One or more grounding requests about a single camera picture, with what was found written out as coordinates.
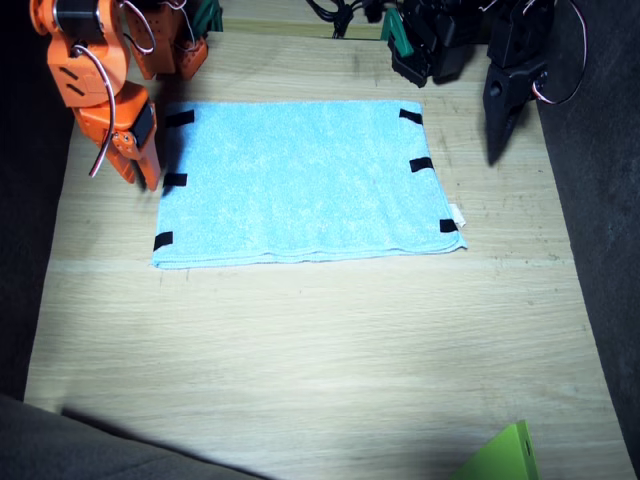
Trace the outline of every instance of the cable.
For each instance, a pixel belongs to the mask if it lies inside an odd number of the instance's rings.
[[[147,22],[147,19],[144,18],[144,15],[142,14],[142,12],[138,10],[138,7],[136,7],[133,3],[131,3],[129,0],[121,0],[120,7],[123,7],[125,5],[129,7],[133,13],[136,14],[138,19],[140,19],[140,21],[143,23],[143,25],[147,29],[147,33],[149,34],[149,37],[151,37],[151,48],[141,47],[133,38],[131,38],[131,36],[128,33],[125,33],[124,36],[127,39],[129,39],[129,41],[133,44],[136,50],[138,50],[142,55],[149,55],[153,53],[156,50],[156,37],[153,35],[153,31],[149,26],[149,22]]]
[[[191,44],[193,46],[191,48],[184,48],[178,45],[177,43],[175,44],[175,46],[178,47],[183,52],[193,52],[194,50],[196,50],[196,37],[193,35],[193,29],[191,28],[191,22],[189,22],[189,16],[187,15],[187,12],[184,10],[184,6],[186,4],[187,4],[187,0],[184,0],[181,5],[176,5],[171,2],[160,2],[160,5],[169,5],[169,7],[172,10],[182,11],[182,14],[184,15],[184,19],[187,22],[187,28],[189,29],[189,33],[191,34]]]
[[[113,130],[115,129],[115,126],[116,126],[116,97],[113,94],[113,88],[111,87],[111,81],[109,80],[109,76],[107,75],[107,72],[102,66],[102,63],[100,63],[100,60],[98,60],[98,57],[96,57],[93,53],[89,51],[88,48],[82,45],[74,45],[71,50],[72,51],[75,50],[80,55],[86,55],[89,58],[89,60],[93,62],[96,69],[100,73],[100,76],[102,77],[104,86],[107,89],[107,96],[109,97],[109,130],[107,130],[107,134],[102,140],[102,147],[100,147],[100,152],[98,153],[98,157],[96,158],[96,161],[93,164],[91,171],[89,172],[89,176],[93,178],[98,173],[98,170],[100,170],[100,166],[104,161],[104,157],[107,154],[107,149],[109,148],[109,144],[111,143]]]
[[[493,2],[491,2],[489,5],[487,5],[486,7],[478,7],[478,10],[482,10],[483,12],[486,12],[487,10],[489,10],[491,7],[493,7],[496,3],[498,3],[498,0],[493,0]]]
[[[582,14],[582,12],[578,8],[578,6],[575,4],[574,0],[569,0],[569,3],[571,3],[571,6],[575,10],[576,14],[578,15],[578,18],[580,19],[580,23],[582,24],[582,36],[583,36],[583,39],[584,39],[584,55],[582,57],[582,73],[580,74],[580,78],[578,79],[578,83],[576,84],[576,87],[573,89],[573,92],[571,92],[571,94],[568,97],[566,97],[565,99],[560,100],[560,101],[549,100],[547,97],[542,95],[540,93],[540,91],[538,90],[538,86],[536,85],[536,83],[538,83],[538,80],[533,82],[533,85],[531,86],[531,90],[533,91],[533,95],[538,100],[540,100],[541,102],[546,103],[547,105],[562,105],[563,103],[566,103],[569,100],[571,100],[573,97],[575,97],[576,93],[578,93],[578,90],[580,89],[580,85],[582,85],[582,80],[584,79],[584,74],[585,74],[585,71],[587,70],[587,59],[589,57],[589,41],[588,41],[587,21],[585,20],[584,15]]]
[[[345,4],[344,0],[338,0],[338,3],[338,12],[333,21],[334,30],[333,36],[331,37],[334,39],[344,37],[351,20],[353,20],[353,12],[359,8],[364,8],[362,0],[355,0],[351,5]]]
[[[313,11],[316,12],[316,15],[318,15],[318,17],[320,17],[325,22],[331,23],[335,19],[335,16],[336,16],[337,12],[330,12],[328,10],[325,10],[320,5],[318,5],[316,2],[314,2],[314,0],[307,0],[307,3],[313,9]]]
[[[529,3],[527,3],[524,7],[524,9],[522,10],[522,16],[524,17],[527,14],[527,11],[531,8],[531,6],[536,3],[536,0],[529,0]]]

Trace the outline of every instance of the black velcro strip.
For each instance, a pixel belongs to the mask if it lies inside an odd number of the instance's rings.
[[[167,128],[181,127],[187,123],[193,123],[196,121],[196,114],[193,110],[187,110],[186,112],[174,113],[173,115],[167,115],[164,119],[164,126]]]
[[[173,232],[164,232],[156,235],[156,243],[153,244],[153,251],[155,252],[160,247],[173,244]]]
[[[166,173],[164,176],[163,187],[186,187],[187,186],[187,174],[186,173]]]
[[[457,231],[458,226],[452,219],[448,218],[446,220],[440,220],[440,233],[451,233]]]
[[[405,110],[404,108],[400,109],[400,118],[406,118],[414,123],[417,123],[418,125],[422,125],[422,115],[420,115],[419,113],[410,112],[408,110]]]
[[[409,165],[411,165],[411,173],[419,172],[423,168],[433,168],[433,162],[429,157],[416,158],[411,160]]]

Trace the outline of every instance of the green component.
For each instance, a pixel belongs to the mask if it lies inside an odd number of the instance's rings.
[[[202,37],[207,32],[222,31],[222,9],[218,0],[203,0],[191,22],[193,36]]]
[[[393,37],[393,44],[402,58],[413,55],[413,47],[409,43],[407,33],[404,31],[404,25],[402,25],[402,18],[400,18],[396,8],[387,10],[380,40],[389,41],[389,36]]]
[[[514,423],[482,447],[451,480],[539,480],[526,421]]]

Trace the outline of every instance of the table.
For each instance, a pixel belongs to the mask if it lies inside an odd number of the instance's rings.
[[[152,94],[422,102],[469,250],[156,270],[161,193],[109,167],[89,179],[96,148],[76,129],[27,402],[277,479],[447,478],[519,419],[543,478],[634,478],[533,105],[486,164],[484,50],[457,82],[420,90],[382,42],[209,42],[192,82]]]

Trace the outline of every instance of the blue towel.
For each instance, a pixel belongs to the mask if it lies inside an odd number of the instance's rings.
[[[322,262],[466,247],[429,168],[421,113],[420,104],[397,101],[169,105],[165,153],[178,175],[165,178],[152,264]]]

